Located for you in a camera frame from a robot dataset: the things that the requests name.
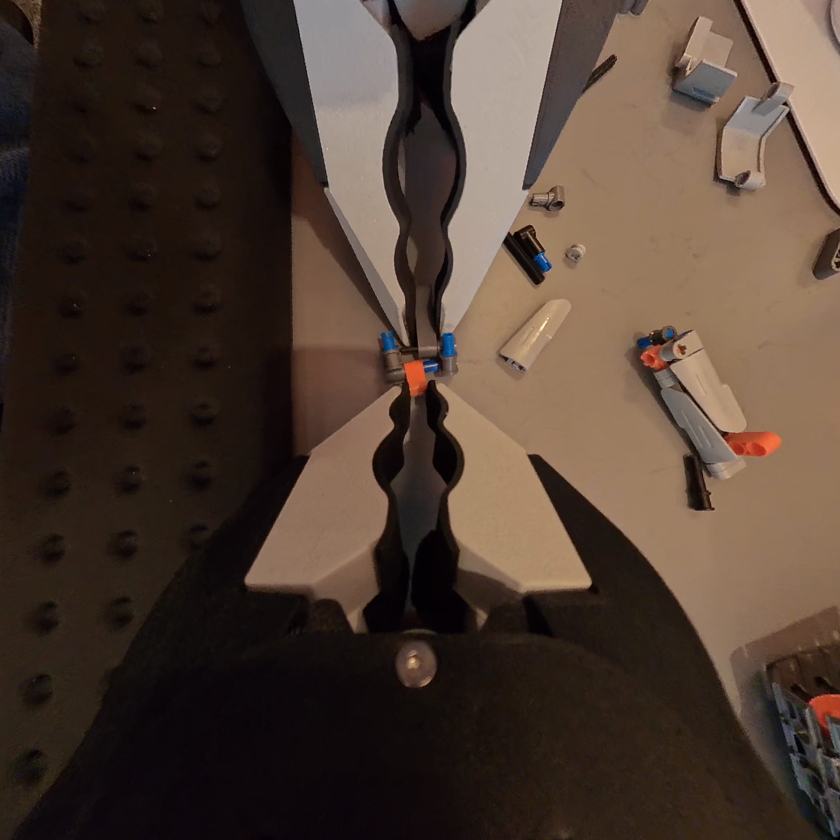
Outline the tracked toy robot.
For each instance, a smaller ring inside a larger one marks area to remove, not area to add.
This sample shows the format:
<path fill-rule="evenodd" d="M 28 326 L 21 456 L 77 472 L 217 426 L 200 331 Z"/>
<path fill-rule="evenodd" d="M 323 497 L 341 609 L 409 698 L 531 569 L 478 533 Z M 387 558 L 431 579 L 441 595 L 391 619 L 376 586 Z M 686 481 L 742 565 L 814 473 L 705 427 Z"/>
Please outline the tracked toy robot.
<path fill-rule="evenodd" d="M 839 838 L 838 642 L 777 659 L 765 674 L 805 814 Z"/>

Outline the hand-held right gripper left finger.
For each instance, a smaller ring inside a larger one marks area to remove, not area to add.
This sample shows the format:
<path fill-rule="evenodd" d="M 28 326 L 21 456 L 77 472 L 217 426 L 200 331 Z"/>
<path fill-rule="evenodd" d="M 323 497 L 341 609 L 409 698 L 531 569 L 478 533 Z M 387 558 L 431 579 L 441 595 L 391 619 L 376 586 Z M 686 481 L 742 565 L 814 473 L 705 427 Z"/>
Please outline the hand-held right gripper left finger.
<path fill-rule="evenodd" d="M 253 592 L 334 601 L 354 631 L 385 587 L 375 548 L 385 536 L 392 478 L 375 455 L 392 433 L 403 454 L 411 397 L 393 387 L 315 447 L 245 576 Z"/>

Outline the white pointed panel piece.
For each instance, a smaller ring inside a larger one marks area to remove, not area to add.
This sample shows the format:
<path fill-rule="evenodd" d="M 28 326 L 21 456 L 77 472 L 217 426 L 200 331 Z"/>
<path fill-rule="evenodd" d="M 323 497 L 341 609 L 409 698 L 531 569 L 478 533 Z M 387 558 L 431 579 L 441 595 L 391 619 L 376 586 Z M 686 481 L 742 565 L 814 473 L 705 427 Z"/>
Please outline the white pointed panel piece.
<path fill-rule="evenodd" d="M 565 299 L 545 302 L 497 352 L 514 371 L 527 373 L 571 312 Z"/>

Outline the grey block piece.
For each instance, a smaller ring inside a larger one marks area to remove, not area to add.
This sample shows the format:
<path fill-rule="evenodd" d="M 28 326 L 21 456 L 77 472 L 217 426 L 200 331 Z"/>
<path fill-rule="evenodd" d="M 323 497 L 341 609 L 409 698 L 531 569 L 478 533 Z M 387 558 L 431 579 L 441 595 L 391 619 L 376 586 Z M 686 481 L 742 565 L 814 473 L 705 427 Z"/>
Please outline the grey block piece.
<path fill-rule="evenodd" d="M 732 40 L 711 28 L 710 18 L 695 20 L 675 61 L 671 82 L 672 91 L 706 105 L 719 102 L 738 77 L 737 71 L 728 67 Z"/>

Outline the scattered small black grey pieces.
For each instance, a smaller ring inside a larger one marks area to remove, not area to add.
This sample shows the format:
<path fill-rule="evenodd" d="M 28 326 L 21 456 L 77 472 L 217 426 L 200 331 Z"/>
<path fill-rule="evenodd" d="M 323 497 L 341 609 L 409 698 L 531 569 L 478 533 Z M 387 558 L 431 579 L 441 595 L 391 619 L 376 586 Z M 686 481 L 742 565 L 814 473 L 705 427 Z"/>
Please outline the scattered small black grey pieces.
<path fill-rule="evenodd" d="M 609 55 L 602 63 L 593 69 L 584 84 L 582 92 L 587 92 L 598 81 L 604 78 L 617 63 L 616 55 Z M 565 191 L 562 185 L 555 185 L 546 192 L 535 192 L 528 198 L 531 209 L 540 210 L 548 214 L 556 214 L 565 206 Z M 524 274 L 534 286 L 544 282 L 545 275 L 551 271 L 552 264 L 545 254 L 545 247 L 541 244 L 533 225 L 528 224 L 517 230 L 509 231 L 503 244 L 512 258 L 518 263 Z"/>

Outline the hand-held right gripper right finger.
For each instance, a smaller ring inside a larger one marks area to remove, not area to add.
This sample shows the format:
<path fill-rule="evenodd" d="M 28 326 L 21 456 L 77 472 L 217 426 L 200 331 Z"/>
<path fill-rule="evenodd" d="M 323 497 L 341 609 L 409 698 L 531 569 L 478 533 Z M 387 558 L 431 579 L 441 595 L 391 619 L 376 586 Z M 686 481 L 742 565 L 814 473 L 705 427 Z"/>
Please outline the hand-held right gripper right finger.
<path fill-rule="evenodd" d="M 584 592 L 592 578 L 529 454 L 443 384 L 427 388 L 445 579 L 470 607 Z"/>

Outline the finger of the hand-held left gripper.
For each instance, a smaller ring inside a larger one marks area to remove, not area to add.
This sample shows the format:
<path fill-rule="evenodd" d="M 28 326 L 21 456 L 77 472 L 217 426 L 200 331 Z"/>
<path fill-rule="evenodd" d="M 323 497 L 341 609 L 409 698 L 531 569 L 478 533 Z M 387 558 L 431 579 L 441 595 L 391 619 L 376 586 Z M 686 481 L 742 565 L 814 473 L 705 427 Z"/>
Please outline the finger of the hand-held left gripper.
<path fill-rule="evenodd" d="M 449 104 L 458 196 L 448 220 L 439 329 L 456 331 L 515 221 L 560 21 L 561 1 L 492 1 L 457 35 Z"/>
<path fill-rule="evenodd" d="M 385 189 L 387 134 L 399 102 L 396 46 L 364 2 L 296 1 L 324 192 L 389 323 L 407 335 L 396 274 L 401 229 Z"/>

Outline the dark grey short beam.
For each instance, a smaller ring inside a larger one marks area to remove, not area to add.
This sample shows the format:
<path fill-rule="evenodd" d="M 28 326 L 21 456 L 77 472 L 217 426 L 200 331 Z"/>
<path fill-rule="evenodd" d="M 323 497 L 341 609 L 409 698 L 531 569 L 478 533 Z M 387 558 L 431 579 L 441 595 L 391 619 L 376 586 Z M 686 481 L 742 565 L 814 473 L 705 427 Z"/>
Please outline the dark grey short beam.
<path fill-rule="evenodd" d="M 815 279 L 825 280 L 838 276 L 839 239 L 839 228 L 836 228 L 825 236 L 812 268 Z"/>

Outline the grey curved panel piece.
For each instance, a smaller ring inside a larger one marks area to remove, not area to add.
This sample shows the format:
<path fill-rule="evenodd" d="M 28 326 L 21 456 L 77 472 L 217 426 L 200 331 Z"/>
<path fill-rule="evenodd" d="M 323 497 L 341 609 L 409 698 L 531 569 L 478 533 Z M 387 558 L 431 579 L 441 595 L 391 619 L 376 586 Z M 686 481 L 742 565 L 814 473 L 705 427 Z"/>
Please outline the grey curved panel piece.
<path fill-rule="evenodd" d="M 744 192 L 756 192 L 765 186 L 765 145 L 789 114 L 793 91 L 792 84 L 775 82 L 761 98 L 745 97 L 740 102 L 718 136 L 718 180 Z"/>

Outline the white book stand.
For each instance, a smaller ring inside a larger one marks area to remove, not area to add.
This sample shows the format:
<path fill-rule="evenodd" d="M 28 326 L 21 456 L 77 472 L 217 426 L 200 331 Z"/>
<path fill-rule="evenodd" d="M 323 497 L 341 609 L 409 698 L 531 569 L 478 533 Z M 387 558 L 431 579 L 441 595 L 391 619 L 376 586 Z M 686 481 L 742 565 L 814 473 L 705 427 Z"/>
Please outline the white book stand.
<path fill-rule="evenodd" d="M 793 121 L 839 207 L 839 2 L 741 1 L 772 77 L 793 87 Z"/>

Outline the orange connector with blue pins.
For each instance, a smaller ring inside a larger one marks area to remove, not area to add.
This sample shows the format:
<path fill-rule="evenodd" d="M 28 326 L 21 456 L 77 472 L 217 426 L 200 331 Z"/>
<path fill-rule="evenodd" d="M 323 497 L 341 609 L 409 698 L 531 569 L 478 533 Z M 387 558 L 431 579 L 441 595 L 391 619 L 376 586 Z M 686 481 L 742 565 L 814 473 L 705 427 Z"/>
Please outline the orange connector with blue pins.
<path fill-rule="evenodd" d="M 381 333 L 380 349 L 385 381 L 407 385 L 411 397 L 425 395 L 432 380 L 459 372 L 457 342 L 452 332 L 441 334 L 431 356 L 421 356 L 418 349 L 399 344 L 393 331 Z"/>

